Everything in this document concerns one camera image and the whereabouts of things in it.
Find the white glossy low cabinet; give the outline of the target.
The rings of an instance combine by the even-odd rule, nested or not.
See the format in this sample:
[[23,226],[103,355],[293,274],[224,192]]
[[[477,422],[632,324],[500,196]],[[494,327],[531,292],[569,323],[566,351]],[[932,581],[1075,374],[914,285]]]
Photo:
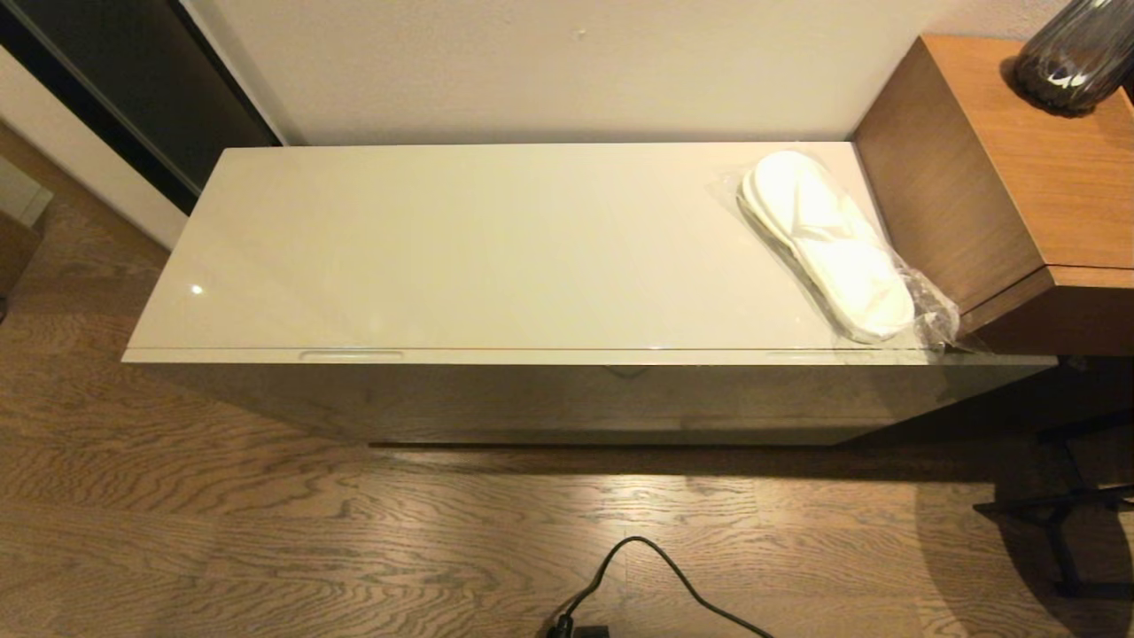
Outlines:
[[229,148],[122,360],[916,361],[833,330],[718,175],[785,143]]

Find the brown wooden side cabinet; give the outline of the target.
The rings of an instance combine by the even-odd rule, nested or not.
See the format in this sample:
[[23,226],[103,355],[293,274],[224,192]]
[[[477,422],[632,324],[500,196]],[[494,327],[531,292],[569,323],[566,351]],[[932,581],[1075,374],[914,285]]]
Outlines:
[[1134,105],[1019,97],[1019,42],[923,34],[853,133],[890,243],[996,354],[1134,356]]

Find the white door frame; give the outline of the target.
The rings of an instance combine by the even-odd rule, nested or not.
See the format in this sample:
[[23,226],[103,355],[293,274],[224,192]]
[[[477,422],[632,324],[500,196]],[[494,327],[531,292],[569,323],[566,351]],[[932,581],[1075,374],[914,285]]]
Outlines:
[[167,250],[188,216],[0,45],[0,121]]

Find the black metal stand legs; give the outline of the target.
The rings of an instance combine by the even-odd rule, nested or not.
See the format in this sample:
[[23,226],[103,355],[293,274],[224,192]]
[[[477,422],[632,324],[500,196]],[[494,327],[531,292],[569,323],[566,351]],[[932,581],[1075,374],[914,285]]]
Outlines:
[[1083,579],[1064,530],[1072,514],[1085,507],[1101,507],[1114,513],[1134,511],[1134,482],[1115,487],[1090,487],[1072,449],[1073,440],[1126,425],[1134,425],[1134,408],[1053,425],[1038,432],[1036,444],[1053,451],[1056,460],[1060,462],[1067,490],[1056,495],[1017,497],[1017,500],[993,501],[972,507],[981,516],[1006,516],[1035,526],[1044,533],[1046,544],[1052,551],[1053,564],[1060,570],[1060,578],[1053,581],[1053,589],[1061,597],[1134,603],[1134,581],[1095,582]]

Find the black sliding door panel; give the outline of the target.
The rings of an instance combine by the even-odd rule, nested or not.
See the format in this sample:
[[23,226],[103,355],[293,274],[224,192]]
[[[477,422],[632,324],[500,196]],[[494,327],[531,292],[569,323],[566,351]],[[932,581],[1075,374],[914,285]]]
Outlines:
[[185,215],[226,150],[280,144],[188,0],[0,0],[0,46]]

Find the dark ribbed glass vase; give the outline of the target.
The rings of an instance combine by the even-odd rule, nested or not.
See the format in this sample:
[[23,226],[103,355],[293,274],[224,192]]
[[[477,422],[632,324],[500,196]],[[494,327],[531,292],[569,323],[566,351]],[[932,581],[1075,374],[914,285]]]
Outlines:
[[1134,78],[1134,0],[1070,0],[1021,49],[1010,77],[1057,113],[1088,113]]

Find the white slippers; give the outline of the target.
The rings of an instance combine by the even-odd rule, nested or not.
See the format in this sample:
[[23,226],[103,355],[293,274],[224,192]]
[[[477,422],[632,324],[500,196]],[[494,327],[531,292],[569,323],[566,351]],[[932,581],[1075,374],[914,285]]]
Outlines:
[[957,343],[957,304],[900,257],[815,154],[773,151],[721,171],[710,192],[775,250],[840,337],[883,344],[908,335],[938,351]]

